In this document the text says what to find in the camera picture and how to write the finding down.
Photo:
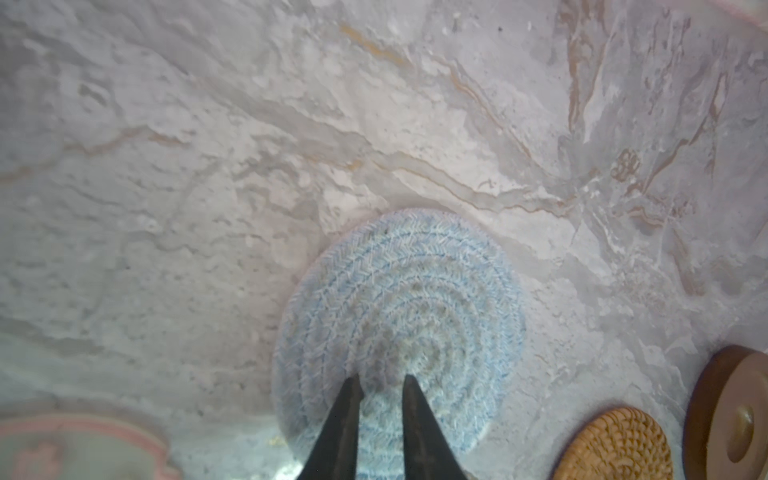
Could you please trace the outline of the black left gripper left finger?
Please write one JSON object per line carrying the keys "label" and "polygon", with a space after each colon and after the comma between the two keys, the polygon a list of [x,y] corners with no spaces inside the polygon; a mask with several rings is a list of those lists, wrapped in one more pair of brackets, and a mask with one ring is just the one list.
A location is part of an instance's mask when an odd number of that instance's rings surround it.
{"label": "black left gripper left finger", "polygon": [[297,480],[354,480],[357,471],[360,377],[348,377],[327,415]]}

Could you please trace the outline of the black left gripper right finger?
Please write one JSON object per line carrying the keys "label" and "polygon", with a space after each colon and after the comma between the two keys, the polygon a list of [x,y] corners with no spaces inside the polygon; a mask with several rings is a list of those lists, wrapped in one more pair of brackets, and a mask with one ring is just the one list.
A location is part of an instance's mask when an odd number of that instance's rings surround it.
{"label": "black left gripper right finger", "polygon": [[414,375],[402,389],[404,474],[406,480],[466,480]]}

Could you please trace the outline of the blue woven round coaster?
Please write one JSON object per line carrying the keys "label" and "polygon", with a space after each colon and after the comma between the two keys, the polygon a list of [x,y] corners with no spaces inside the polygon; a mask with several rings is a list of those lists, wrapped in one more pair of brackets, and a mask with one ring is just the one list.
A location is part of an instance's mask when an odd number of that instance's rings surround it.
{"label": "blue woven round coaster", "polygon": [[496,417],[524,338],[521,287],[490,235],[443,210],[393,211],[350,230],[298,282],[273,356],[275,415],[305,461],[342,383],[358,376],[358,471],[396,477],[405,377],[463,455]]}

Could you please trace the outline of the pink flower silicone coaster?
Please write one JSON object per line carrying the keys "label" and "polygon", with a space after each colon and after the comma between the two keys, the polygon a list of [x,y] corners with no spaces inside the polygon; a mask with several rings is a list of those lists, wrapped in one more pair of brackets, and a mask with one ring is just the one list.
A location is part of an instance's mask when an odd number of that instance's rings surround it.
{"label": "pink flower silicone coaster", "polygon": [[126,420],[80,413],[1,421],[3,479],[181,479],[162,437]]}

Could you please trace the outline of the brown wooden round coaster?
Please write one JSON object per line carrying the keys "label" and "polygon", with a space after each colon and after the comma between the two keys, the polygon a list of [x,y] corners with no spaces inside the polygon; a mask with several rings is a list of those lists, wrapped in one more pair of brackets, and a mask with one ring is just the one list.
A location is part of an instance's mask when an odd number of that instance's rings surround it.
{"label": "brown wooden round coaster", "polygon": [[767,355],[729,345],[702,370],[683,434],[687,479],[767,477]]}

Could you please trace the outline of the woven rattan round coaster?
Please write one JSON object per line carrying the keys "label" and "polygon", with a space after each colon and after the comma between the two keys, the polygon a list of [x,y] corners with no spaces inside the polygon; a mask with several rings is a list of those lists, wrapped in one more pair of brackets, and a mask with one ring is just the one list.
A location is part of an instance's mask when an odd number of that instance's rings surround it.
{"label": "woven rattan round coaster", "polygon": [[565,449],[554,479],[674,478],[671,450],[661,426],[633,407],[604,412]]}

